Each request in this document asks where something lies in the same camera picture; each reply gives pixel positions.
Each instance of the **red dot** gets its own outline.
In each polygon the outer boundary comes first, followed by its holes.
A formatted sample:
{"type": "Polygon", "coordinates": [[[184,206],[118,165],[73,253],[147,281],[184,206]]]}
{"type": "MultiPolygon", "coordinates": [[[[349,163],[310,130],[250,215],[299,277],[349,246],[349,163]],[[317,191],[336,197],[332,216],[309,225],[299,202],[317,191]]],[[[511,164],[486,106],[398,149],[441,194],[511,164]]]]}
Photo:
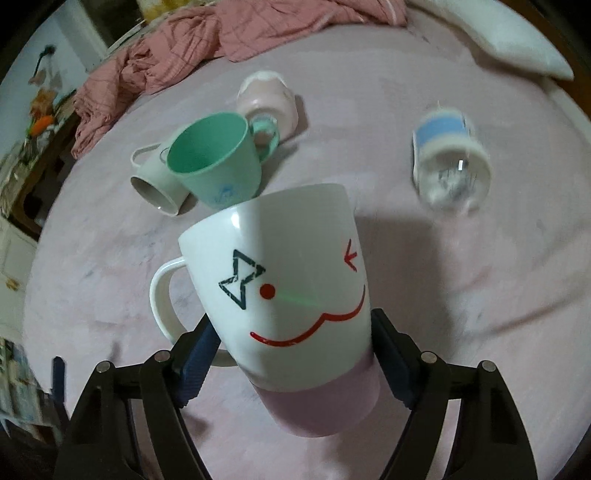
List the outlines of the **red dot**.
{"type": "Polygon", "coordinates": [[[270,283],[265,283],[259,290],[261,297],[265,300],[271,300],[275,296],[275,287],[270,283]]]}

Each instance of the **red smiley face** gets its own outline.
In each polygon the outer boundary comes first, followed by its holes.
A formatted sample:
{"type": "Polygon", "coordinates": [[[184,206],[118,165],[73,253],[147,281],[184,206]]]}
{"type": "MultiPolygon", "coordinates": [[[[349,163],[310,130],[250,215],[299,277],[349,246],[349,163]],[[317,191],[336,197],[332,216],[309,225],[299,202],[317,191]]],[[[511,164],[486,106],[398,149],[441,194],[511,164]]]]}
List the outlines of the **red smiley face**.
{"type": "MultiPolygon", "coordinates": [[[[351,268],[351,270],[353,270],[354,272],[357,272],[357,267],[353,263],[353,259],[355,257],[357,257],[357,252],[351,253],[351,243],[352,243],[352,239],[349,239],[349,243],[347,245],[347,251],[345,252],[345,256],[344,256],[343,260],[349,266],[349,268],[351,268]]],[[[265,283],[264,285],[261,286],[259,293],[261,294],[262,298],[264,298],[266,300],[271,300],[275,296],[275,287],[273,285],[271,285],[270,283],[265,283]]],[[[312,334],[314,332],[316,332],[316,330],[318,330],[324,322],[345,322],[347,320],[350,320],[350,319],[356,317],[357,314],[361,311],[361,308],[363,308],[364,301],[365,301],[365,285],[363,286],[361,300],[359,301],[359,304],[353,310],[351,310],[348,313],[342,313],[342,314],[323,313],[320,315],[320,317],[314,323],[314,325],[312,325],[312,327],[310,327],[304,333],[298,335],[295,338],[292,338],[289,340],[270,340],[270,339],[265,338],[255,332],[251,332],[251,337],[254,338],[255,340],[257,340],[258,342],[264,343],[265,345],[269,345],[269,346],[297,345],[298,343],[301,343],[304,340],[311,337],[312,334]]]]}

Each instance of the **cup rim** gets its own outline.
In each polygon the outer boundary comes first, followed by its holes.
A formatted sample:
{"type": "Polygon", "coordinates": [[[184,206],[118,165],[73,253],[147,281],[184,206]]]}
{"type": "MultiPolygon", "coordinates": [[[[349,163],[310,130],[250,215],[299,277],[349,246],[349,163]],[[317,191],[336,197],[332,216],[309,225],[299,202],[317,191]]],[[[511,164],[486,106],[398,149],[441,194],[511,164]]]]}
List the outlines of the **cup rim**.
{"type": "Polygon", "coordinates": [[[152,185],[148,180],[143,179],[141,176],[139,175],[132,175],[129,179],[129,182],[131,183],[131,186],[134,188],[134,190],[139,194],[139,196],[141,196],[146,202],[148,202],[151,206],[153,206],[154,208],[156,208],[160,213],[163,213],[165,215],[171,216],[171,217],[175,217],[178,215],[179,211],[180,211],[180,205],[177,206],[177,204],[174,202],[174,200],[171,198],[170,195],[168,195],[168,193],[163,192],[162,190],[156,188],[154,185],[152,185]],[[150,201],[149,198],[147,198],[143,192],[141,190],[138,190],[135,185],[134,185],[134,179],[135,180],[139,180],[142,183],[150,186],[150,188],[154,189],[156,192],[158,192],[158,194],[162,195],[162,197],[165,198],[165,200],[170,204],[169,206],[173,207],[171,210],[165,210],[162,206],[156,205],[155,203],[153,203],[152,201],[150,201]]]}
{"type": "Polygon", "coordinates": [[[217,167],[219,164],[223,163],[224,161],[226,161],[231,155],[234,154],[234,152],[236,152],[236,150],[238,149],[238,147],[240,145],[242,145],[242,143],[244,142],[244,139],[246,138],[246,135],[248,134],[248,120],[246,120],[246,118],[236,112],[231,112],[231,111],[224,111],[224,112],[216,112],[216,113],[212,113],[210,115],[204,116],[203,118],[200,118],[199,120],[194,121],[192,124],[188,125],[178,136],[177,138],[174,139],[174,141],[170,144],[169,150],[168,150],[168,154],[166,155],[166,167],[175,175],[179,176],[179,177],[190,177],[196,174],[200,174],[200,173],[206,173],[208,171],[213,170],[215,167],[217,167]],[[169,160],[170,160],[170,156],[171,153],[173,152],[173,148],[174,148],[174,144],[178,141],[179,138],[181,138],[186,132],[187,130],[189,130],[191,127],[197,125],[199,122],[204,121],[205,119],[211,118],[211,117],[215,117],[215,116],[222,116],[222,115],[232,115],[234,117],[240,117],[240,119],[242,120],[243,124],[244,124],[244,131],[242,133],[242,136],[240,138],[240,140],[236,143],[236,145],[234,145],[234,147],[227,152],[223,157],[218,158],[214,163],[212,163],[211,165],[208,165],[207,167],[203,167],[200,168],[198,170],[193,170],[193,171],[188,171],[188,172],[180,172],[180,171],[176,171],[173,168],[171,168],[169,160]]]}
{"type": "Polygon", "coordinates": [[[236,94],[236,98],[240,97],[240,95],[242,95],[244,92],[246,92],[246,89],[248,87],[250,87],[251,83],[254,82],[255,80],[260,80],[262,82],[268,82],[269,80],[279,80],[284,87],[287,88],[287,84],[285,82],[285,79],[283,78],[283,76],[281,75],[281,73],[276,72],[275,70],[257,70],[254,73],[251,73],[248,77],[246,77],[242,83],[240,84],[240,88],[238,89],[238,93],[236,94]]]}
{"type": "Polygon", "coordinates": [[[284,194],[293,192],[294,190],[307,190],[307,189],[318,189],[318,188],[326,189],[326,188],[334,188],[334,187],[338,187],[341,191],[345,192],[345,195],[347,195],[347,189],[345,188],[344,185],[342,185],[340,183],[335,183],[335,182],[313,183],[310,185],[299,185],[297,187],[292,187],[289,189],[279,190],[277,192],[267,193],[266,195],[261,195],[261,196],[255,197],[253,199],[247,200],[245,202],[237,203],[236,205],[232,205],[227,208],[224,208],[223,210],[220,210],[219,212],[216,212],[208,217],[205,217],[204,219],[199,220],[197,223],[191,225],[183,233],[180,234],[180,236],[178,237],[178,242],[180,243],[181,238],[188,236],[192,230],[194,230],[194,229],[197,230],[198,226],[199,226],[199,228],[206,226],[208,223],[215,221],[217,218],[222,217],[222,216],[231,215],[231,214],[235,213],[237,209],[245,207],[247,205],[252,205],[257,202],[268,202],[270,200],[276,200],[278,196],[282,196],[284,194]]]}

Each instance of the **blue gripper pad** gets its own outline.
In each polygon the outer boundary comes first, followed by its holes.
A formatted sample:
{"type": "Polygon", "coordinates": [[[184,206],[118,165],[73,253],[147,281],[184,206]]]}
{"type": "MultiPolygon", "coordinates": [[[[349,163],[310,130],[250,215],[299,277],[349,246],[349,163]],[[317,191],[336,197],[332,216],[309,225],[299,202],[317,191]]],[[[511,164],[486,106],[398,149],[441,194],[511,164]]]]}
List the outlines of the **blue gripper pad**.
{"type": "Polygon", "coordinates": [[[175,392],[177,407],[186,407],[189,400],[197,397],[220,343],[220,337],[208,322],[180,372],[180,381],[175,392]]]}
{"type": "Polygon", "coordinates": [[[382,309],[371,311],[371,336],[392,395],[412,409],[420,393],[421,351],[408,335],[394,328],[382,309]]]}

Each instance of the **mint green cup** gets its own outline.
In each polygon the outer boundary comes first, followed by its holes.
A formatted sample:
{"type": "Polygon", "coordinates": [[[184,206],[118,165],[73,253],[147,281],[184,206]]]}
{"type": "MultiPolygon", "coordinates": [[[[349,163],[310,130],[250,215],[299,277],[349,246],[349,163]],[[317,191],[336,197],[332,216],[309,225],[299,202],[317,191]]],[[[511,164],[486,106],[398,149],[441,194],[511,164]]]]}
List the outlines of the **mint green cup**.
{"type": "Polygon", "coordinates": [[[234,112],[214,113],[177,137],[166,165],[200,202],[221,210],[256,195],[261,163],[278,143],[277,122],[269,115],[248,121],[234,112]],[[254,136],[262,132],[270,140],[256,147],[254,136]]]}

